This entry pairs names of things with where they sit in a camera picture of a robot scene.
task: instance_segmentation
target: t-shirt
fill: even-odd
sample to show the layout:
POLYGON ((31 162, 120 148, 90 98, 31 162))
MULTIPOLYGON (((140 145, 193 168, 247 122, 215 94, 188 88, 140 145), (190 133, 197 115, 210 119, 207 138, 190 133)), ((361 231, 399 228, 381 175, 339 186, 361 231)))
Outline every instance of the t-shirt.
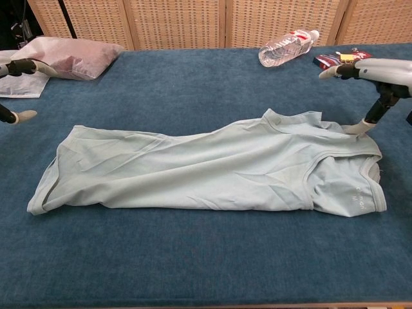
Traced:
POLYGON ((288 117, 269 109, 189 136, 75 126, 28 211, 101 203, 357 216, 386 210, 381 157, 368 135, 347 135, 313 111, 288 117))

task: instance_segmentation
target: blue carpet surface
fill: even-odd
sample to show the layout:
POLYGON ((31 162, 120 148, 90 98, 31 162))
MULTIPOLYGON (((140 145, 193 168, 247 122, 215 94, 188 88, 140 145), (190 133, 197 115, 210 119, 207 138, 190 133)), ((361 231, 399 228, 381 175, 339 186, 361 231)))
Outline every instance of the blue carpet surface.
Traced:
MULTIPOLYGON (((412 60, 412 44, 358 46, 412 60)), ((64 206, 26 212, 58 144, 75 124, 189 135, 233 121, 322 111, 358 122, 378 97, 363 80, 320 81, 313 48, 267 69, 256 49, 125 52, 97 80, 52 79, 35 109, 0 124, 0 308, 412 301, 412 100, 370 135, 384 158, 388 211, 223 212, 64 206)))

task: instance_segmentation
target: beige wall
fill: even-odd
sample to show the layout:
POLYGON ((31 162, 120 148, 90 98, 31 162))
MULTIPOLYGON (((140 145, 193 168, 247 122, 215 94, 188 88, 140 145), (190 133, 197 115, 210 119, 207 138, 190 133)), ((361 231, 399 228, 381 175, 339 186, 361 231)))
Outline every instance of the beige wall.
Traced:
MULTIPOLYGON (((257 47, 317 29, 316 45, 412 42, 412 0, 64 0, 78 38, 128 50, 257 47)), ((57 0, 29 0, 45 35, 71 37, 57 0)))

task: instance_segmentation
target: plastic water bottle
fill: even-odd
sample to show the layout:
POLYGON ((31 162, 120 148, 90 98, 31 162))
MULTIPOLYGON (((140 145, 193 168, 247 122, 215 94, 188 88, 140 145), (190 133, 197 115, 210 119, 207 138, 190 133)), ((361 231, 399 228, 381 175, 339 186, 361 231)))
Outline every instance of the plastic water bottle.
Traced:
POLYGON ((319 38, 317 30, 296 30, 267 42, 259 50, 259 60, 263 66, 280 66, 286 61, 309 52, 319 38))

